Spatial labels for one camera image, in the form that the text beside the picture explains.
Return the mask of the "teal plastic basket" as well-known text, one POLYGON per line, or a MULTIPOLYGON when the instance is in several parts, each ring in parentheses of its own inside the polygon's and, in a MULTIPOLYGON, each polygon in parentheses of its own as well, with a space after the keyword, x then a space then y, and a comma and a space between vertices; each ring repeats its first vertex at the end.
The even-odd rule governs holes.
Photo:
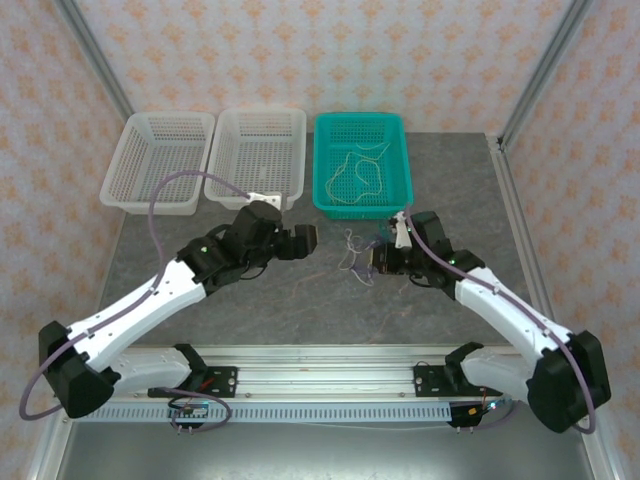
POLYGON ((332 220, 384 220, 414 201, 404 122, 397 114, 316 117, 313 203, 332 220))

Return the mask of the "aluminium frame post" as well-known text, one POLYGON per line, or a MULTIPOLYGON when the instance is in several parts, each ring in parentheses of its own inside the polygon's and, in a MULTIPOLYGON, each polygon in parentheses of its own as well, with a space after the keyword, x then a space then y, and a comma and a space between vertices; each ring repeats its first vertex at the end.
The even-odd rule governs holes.
POLYGON ((525 120, 550 81, 572 39, 580 29, 593 2, 594 0, 571 0, 558 28, 516 102, 502 134, 497 138, 497 144, 502 152, 506 152, 515 142, 525 120))
POLYGON ((127 94, 95 38, 76 0, 52 0, 75 37, 84 57, 104 87, 119 115, 127 120, 135 113, 127 94))

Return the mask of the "small electronics board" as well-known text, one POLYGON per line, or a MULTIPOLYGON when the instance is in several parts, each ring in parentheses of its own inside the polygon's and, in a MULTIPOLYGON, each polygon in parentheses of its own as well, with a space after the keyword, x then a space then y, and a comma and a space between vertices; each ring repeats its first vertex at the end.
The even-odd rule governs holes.
POLYGON ((209 415, 209 405, 207 403, 175 403, 168 404, 170 417, 188 419, 206 419, 209 415))
POLYGON ((501 404, 500 401, 495 400, 495 401, 490 401, 488 403, 477 403, 477 404, 472 404, 471 406, 469 406, 466 410, 466 413, 470 416, 470 417, 483 417, 484 415, 486 415, 487 413, 489 413, 492 410, 495 410, 499 405, 501 404))

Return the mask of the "aluminium frame bar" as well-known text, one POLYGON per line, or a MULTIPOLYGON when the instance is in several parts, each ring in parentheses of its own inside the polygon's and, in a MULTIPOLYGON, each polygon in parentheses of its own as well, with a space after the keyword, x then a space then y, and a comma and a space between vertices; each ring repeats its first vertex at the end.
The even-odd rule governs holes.
POLYGON ((45 423, 27 480, 56 480, 62 465, 73 422, 58 412, 45 423))

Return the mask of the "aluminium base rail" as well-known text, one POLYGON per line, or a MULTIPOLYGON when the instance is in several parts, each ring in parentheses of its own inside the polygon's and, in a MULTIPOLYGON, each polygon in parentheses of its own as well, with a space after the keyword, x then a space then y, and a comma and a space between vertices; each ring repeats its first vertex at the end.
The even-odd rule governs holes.
POLYGON ((237 401, 400 401, 413 367, 440 365, 452 345, 200 346, 211 365, 238 368, 237 401))

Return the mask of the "aluminium table edge rail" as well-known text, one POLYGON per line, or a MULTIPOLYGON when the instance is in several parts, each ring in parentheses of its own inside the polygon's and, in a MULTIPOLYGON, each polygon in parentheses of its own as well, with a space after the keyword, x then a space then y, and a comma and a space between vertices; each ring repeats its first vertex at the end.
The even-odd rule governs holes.
POLYGON ((498 137, 485 136, 485 138, 532 304, 546 317, 553 319, 555 317, 553 306, 543 279, 507 155, 503 151, 498 137))

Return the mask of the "white plastic basket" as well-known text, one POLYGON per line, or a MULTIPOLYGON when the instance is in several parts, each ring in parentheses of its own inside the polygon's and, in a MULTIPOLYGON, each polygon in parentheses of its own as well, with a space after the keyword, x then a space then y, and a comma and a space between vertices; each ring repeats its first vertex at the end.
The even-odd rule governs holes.
POLYGON ((279 193, 290 210, 304 190, 306 140, 301 109, 229 108, 218 118, 207 172, 246 193, 279 193))
POLYGON ((193 111, 154 111, 126 122, 99 194, 102 204, 146 215, 151 196, 166 177, 204 171, 215 117, 193 111))

